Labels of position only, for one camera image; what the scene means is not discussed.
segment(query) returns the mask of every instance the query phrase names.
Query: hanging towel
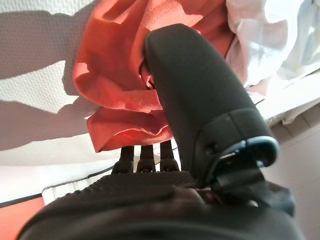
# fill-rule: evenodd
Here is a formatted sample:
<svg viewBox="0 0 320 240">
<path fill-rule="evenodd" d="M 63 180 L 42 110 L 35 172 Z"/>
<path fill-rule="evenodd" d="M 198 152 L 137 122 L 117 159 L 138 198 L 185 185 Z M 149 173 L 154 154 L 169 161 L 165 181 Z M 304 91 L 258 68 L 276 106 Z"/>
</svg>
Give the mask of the hanging towel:
<svg viewBox="0 0 320 240">
<path fill-rule="evenodd" d="M 150 31 L 185 24 L 225 56 L 234 34 L 224 0 L 102 0 L 74 66 L 77 90 L 101 108 L 87 120 L 96 152 L 173 137 L 144 63 Z"/>
</svg>

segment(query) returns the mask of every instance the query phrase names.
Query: white fabric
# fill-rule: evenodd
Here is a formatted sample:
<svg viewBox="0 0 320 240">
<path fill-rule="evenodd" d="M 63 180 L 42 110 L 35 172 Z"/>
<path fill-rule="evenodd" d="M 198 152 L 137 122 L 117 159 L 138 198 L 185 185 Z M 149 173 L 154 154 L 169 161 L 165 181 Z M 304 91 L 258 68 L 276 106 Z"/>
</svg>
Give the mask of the white fabric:
<svg viewBox="0 0 320 240">
<path fill-rule="evenodd" d="M 271 97 L 320 68 L 319 0 L 227 0 L 226 5 L 237 34 L 226 61 L 249 92 Z"/>
</svg>

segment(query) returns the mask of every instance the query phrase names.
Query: orange towel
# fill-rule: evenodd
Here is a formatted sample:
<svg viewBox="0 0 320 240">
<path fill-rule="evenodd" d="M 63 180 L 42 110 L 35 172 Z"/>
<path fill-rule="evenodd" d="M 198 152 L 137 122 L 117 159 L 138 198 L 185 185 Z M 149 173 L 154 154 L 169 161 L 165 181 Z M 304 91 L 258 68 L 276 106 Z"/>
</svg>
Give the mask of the orange towel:
<svg viewBox="0 0 320 240">
<path fill-rule="evenodd" d="M 172 24 L 196 29 L 225 56 L 233 39 L 224 0 L 102 0 L 88 20 L 74 84 L 101 108 L 87 120 L 96 152 L 173 137 L 144 64 L 152 31 Z"/>
</svg>

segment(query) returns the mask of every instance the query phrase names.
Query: white wall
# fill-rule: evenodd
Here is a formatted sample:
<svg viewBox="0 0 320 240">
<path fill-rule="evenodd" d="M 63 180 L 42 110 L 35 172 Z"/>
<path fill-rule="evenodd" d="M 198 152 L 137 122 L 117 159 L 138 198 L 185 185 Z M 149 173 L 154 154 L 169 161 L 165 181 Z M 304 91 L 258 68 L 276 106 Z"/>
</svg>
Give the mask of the white wall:
<svg viewBox="0 0 320 240">
<path fill-rule="evenodd" d="M 293 191 L 295 218 L 307 240 L 320 239 L 320 107 L 316 105 L 286 126 L 273 128 L 281 143 L 277 162 L 266 178 Z"/>
</svg>

